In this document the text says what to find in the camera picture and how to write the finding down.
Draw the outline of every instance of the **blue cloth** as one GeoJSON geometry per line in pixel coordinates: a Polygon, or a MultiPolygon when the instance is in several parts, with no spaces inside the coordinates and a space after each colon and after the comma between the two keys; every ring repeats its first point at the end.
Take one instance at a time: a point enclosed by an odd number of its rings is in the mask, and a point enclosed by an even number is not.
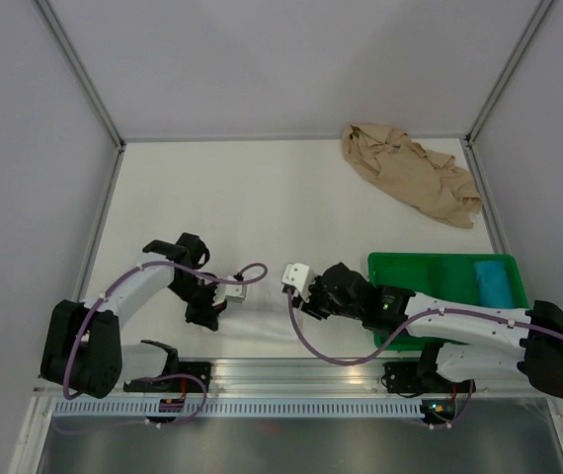
{"type": "Polygon", "coordinates": [[[479,304],[487,308],[516,308],[505,262],[488,260],[472,264],[479,290],[479,304]]]}

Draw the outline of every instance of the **white tabletop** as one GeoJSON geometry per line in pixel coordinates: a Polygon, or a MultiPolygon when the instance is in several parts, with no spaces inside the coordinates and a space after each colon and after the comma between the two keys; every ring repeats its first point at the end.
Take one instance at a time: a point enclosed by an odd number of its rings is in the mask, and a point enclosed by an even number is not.
{"type": "MultiPolygon", "coordinates": [[[[418,141],[465,166],[458,139],[418,141]]],[[[231,275],[251,262],[266,263],[270,275],[249,287],[243,309],[280,315],[289,262],[318,273],[344,262],[366,276],[371,252],[492,252],[482,218],[472,230],[431,220],[359,177],[339,140],[133,143],[123,156],[88,294],[133,266],[153,239],[175,242],[182,232],[200,235],[210,249],[208,272],[231,275]]],[[[299,341],[206,334],[185,323],[185,307],[161,291],[125,326],[122,343],[156,340],[181,357],[312,356],[299,341]]],[[[308,341],[328,356],[375,350],[372,334],[357,321],[302,320],[308,341]]]]}

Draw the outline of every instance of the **green bin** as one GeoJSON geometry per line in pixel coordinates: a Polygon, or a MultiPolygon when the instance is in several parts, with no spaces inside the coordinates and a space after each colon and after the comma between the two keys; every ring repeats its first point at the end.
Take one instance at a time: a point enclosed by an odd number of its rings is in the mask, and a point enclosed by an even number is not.
{"type": "MultiPolygon", "coordinates": [[[[479,292],[472,264],[497,260],[506,264],[512,297],[518,308],[528,308],[517,262],[511,255],[501,254],[384,254],[368,257],[369,281],[413,289],[446,301],[479,305],[479,292]]],[[[374,335],[377,347],[384,338],[374,335]]],[[[421,351],[432,338],[398,336],[389,346],[391,351],[421,351]]]]}

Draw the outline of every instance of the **beige fabric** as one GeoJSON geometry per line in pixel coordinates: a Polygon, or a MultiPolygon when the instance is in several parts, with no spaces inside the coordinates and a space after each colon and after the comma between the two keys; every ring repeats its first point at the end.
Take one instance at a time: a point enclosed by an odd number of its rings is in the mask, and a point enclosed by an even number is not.
{"type": "Polygon", "coordinates": [[[380,125],[348,125],[342,145],[346,161],[380,190],[439,222],[472,228],[468,214],[481,211],[481,197],[454,156],[425,150],[404,131],[380,125]]]}

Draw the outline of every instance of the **white wall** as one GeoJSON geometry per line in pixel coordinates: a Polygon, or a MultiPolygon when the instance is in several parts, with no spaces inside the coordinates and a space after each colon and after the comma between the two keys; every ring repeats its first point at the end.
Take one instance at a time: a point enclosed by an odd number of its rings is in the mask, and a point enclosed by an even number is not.
{"type": "Polygon", "coordinates": [[[531,295],[563,308],[563,1],[478,140],[531,295]]]}
{"type": "Polygon", "coordinates": [[[0,1],[0,473],[113,157],[31,3],[0,1]]]}
{"type": "Polygon", "coordinates": [[[464,134],[536,0],[52,0],[125,138],[464,134]]]}

